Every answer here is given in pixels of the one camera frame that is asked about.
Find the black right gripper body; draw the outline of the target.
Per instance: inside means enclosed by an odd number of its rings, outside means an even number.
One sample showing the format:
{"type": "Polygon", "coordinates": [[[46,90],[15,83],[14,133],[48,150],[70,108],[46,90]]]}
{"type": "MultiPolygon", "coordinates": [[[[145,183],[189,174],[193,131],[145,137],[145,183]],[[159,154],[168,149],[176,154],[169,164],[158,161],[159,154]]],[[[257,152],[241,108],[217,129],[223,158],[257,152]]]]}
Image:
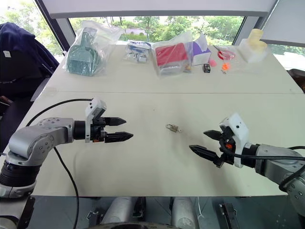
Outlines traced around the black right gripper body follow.
{"type": "Polygon", "coordinates": [[[233,140],[233,132],[228,126],[221,126],[221,131],[217,131],[216,140],[219,142],[219,150],[222,152],[217,168],[221,168],[224,163],[234,164],[235,141],[233,140]]]}

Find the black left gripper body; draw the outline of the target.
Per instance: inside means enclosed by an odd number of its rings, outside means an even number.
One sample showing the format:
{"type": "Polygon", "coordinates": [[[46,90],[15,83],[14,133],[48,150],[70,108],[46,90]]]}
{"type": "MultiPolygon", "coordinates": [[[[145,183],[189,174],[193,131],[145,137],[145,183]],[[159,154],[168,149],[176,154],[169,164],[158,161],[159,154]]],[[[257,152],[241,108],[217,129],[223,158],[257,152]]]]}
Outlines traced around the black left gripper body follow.
{"type": "Polygon", "coordinates": [[[90,129],[90,140],[93,142],[103,142],[107,133],[104,130],[106,126],[105,118],[93,119],[90,129]]]}

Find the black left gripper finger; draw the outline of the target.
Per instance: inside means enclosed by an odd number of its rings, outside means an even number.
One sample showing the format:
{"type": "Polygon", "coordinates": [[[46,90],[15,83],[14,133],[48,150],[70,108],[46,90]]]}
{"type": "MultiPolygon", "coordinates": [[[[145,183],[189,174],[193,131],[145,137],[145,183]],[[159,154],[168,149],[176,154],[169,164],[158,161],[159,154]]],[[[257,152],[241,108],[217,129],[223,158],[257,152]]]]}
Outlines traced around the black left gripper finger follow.
{"type": "Polygon", "coordinates": [[[119,126],[127,123],[124,119],[119,117],[105,117],[104,118],[105,126],[119,126]]]}
{"type": "Polygon", "coordinates": [[[133,137],[133,134],[127,132],[115,132],[107,134],[104,138],[105,143],[123,142],[133,137]]]}

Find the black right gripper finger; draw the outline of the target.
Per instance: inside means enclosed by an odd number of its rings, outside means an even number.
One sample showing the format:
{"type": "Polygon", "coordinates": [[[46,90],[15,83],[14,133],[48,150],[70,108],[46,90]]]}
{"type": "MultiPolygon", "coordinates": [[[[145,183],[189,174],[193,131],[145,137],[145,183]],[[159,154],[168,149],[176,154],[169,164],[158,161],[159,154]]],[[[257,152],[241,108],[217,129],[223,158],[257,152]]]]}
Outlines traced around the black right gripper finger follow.
{"type": "Polygon", "coordinates": [[[216,141],[220,141],[223,138],[223,133],[217,130],[204,131],[203,134],[216,141]]]}
{"type": "Polygon", "coordinates": [[[189,148],[199,157],[217,164],[219,157],[214,151],[208,150],[206,147],[199,145],[189,145],[189,148]]]}

